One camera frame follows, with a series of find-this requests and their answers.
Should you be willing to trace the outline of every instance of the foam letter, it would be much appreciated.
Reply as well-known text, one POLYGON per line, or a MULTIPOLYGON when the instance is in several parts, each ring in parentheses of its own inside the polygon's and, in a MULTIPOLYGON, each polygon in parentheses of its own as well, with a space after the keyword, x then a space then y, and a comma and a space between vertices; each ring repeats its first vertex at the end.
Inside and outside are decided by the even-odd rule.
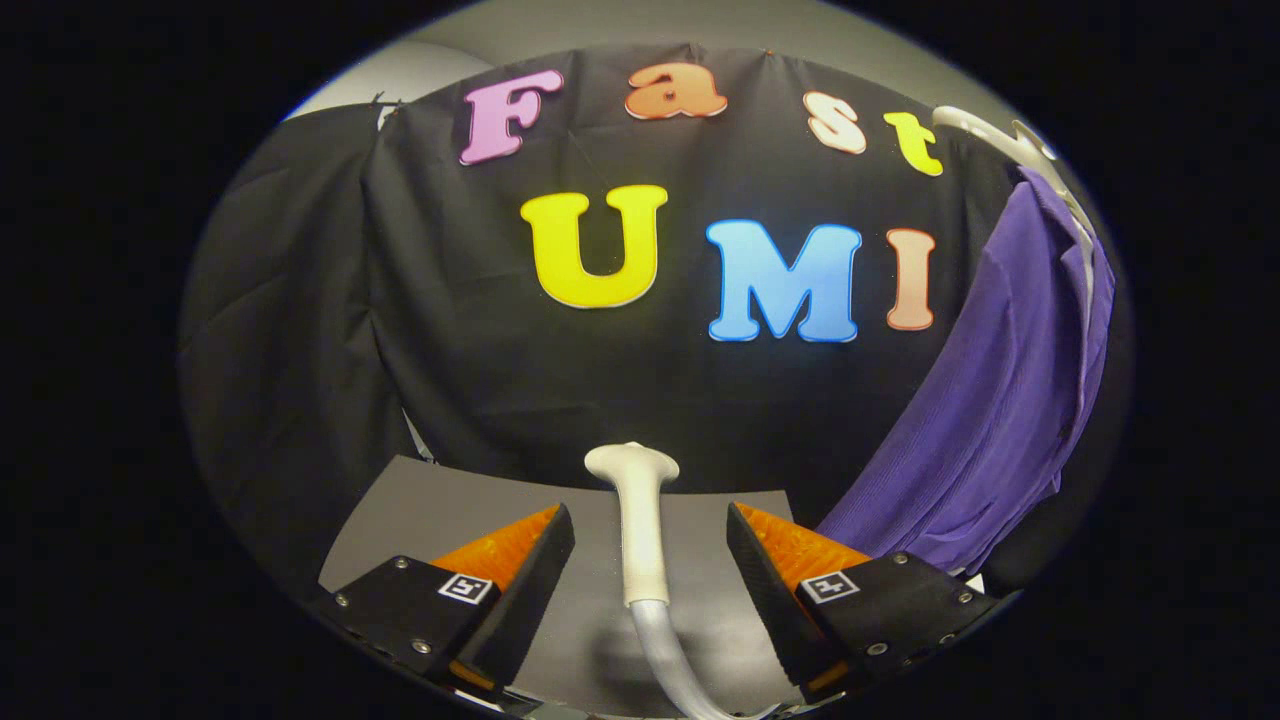
POLYGON ((755 340, 760 324, 751 319, 751 296, 773 337, 791 328, 805 297, 809 314, 796 328, 809 342, 849 342, 858 337, 850 319, 854 251, 861 236, 844 225, 818 225, 809 233, 795 265, 782 260, 769 233, 754 220, 722 220, 707 228, 707 240, 721 249, 723 290, 721 315, 710 324, 719 341, 755 340))
POLYGON ((577 219, 589 201, 557 192, 525 202, 520 217, 534 228, 534 265, 548 295, 570 307, 617 307, 649 292, 658 277, 658 208, 667 191, 655 184, 611 190, 604 201, 622 213, 622 269, 593 275, 582 268, 577 219))
POLYGON ((556 70, 543 70, 468 92, 466 101, 471 104, 471 145, 462 151, 458 161, 475 165, 520 150, 524 140, 520 136, 512 137, 507 132, 507 123, 516 120, 520 127, 529 128, 541 110, 541 95, 536 91, 552 92, 563 86, 563 76, 556 70), (520 90, 531 92, 521 92, 512 102, 511 95, 520 90))
POLYGON ((910 113, 884 113, 884 122, 897 128, 897 146, 913 168, 927 176, 941 176, 942 163, 929 158, 925 142, 937 142, 933 131, 920 127, 920 120, 910 113))
POLYGON ((867 136, 854 124, 858 113, 849 102, 824 92, 805 92, 803 101, 805 110, 813 115, 809 118, 809 129, 819 142, 852 155, 867 150, 867 136))
POLYGON ((897 301, 888 311, 895 331, 923 331, 933 324, 929 310, 929 252, 937 243, 928 233, 892 229, 886 233, 897 252, 897 301))
POLYGON ((684 113, 695 118, 717 115, 728 99, 716 92, 716 78, 701 65, 667 63, 637 70, 628 81, 637 87, 625 102, 627 113, 641 120, 671 118, 684 113))

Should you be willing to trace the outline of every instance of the pink letter f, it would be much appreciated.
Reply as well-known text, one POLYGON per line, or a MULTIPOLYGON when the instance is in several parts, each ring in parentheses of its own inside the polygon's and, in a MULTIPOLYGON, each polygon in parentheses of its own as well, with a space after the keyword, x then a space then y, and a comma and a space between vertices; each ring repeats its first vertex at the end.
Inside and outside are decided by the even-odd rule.
POLYGON ((463 165, 474 165, 493 158, 511 155, 520 150, 524 142, 520 136, 507 133, 507 122, 518 120, 527 128, 538 119, 541 110, 541 96, 538 92, 521 92, 511 102, 511 95, 520 90, 541 90, 552 92, 564 86, 564 77, 556 70, 543 70, 480 90, 472 90, 466 96, 471 104, 471 145, 458 158, 463 165))

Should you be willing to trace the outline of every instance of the gray table surface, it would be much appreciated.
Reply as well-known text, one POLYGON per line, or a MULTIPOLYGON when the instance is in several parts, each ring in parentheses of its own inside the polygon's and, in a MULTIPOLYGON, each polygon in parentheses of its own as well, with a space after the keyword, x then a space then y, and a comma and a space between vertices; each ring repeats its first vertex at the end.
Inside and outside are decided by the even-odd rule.
MULTIPOLYGON (((726 711, 800 702, 724 543, 731 501, 791 519, 783 491, 662 496, 672 621, 694 673, 726 711)), ((396 457, 339 533, 320 584, 334 592, 394 555, 430 561, 558 502, 572 516, 576 544, 512 689, 593 714, 678 717, 622 605, 612 489, 524 483, 396 457)))

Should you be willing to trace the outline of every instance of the white curved rod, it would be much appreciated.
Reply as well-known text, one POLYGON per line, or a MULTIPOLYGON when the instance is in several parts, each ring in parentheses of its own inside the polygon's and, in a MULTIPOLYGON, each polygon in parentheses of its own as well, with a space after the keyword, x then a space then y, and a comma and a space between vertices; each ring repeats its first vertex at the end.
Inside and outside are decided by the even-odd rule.
POLYGON ((585 457, 593 475, 613 483, 622 507, 622 594, 627 607, 637 600, 667 596, 667 565, 662 559, 658 492, 680 475, 680 465, 666 454, 636 442, 603 445, 585 457))
MULTIPOLYGON (((640 646, 671 702, 691 720, 744 720, 712 702, 694 676, 671 625, 667 568, 662 557, 658 493, 680 475, 668 455, 637 442, 604 445, 586 454, 586 469, 612 483, 622 509, 623 602, 631 609, 640 646)), ((774 705, 746 720, 760 720, 774 705)))
POLYGON ((762 720, 768 717, 781 703, 764 708, 755 715, 739 717, 716 706, 698 684, 692 667, 685 659, 680 639, 671 625, 667 603, 657 600, 639 600, 631 603, 631 619, 635 620, 640 646, 649 659, 649 666, 658 678, 658 684, 671 698, 671 702, 692 720, 762 720))

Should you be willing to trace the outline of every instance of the purple shirt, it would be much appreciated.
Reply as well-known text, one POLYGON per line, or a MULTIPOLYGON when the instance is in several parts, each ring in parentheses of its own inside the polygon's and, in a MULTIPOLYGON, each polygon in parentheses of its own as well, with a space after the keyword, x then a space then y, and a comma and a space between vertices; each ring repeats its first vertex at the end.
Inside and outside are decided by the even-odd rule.
POLYGON ((1115 296, 1093 243, 1028 168, 988 240, 929 375, 817 532, 872 556, 905 550, 973 574, 1046 497, 1097 397, 1115 296))

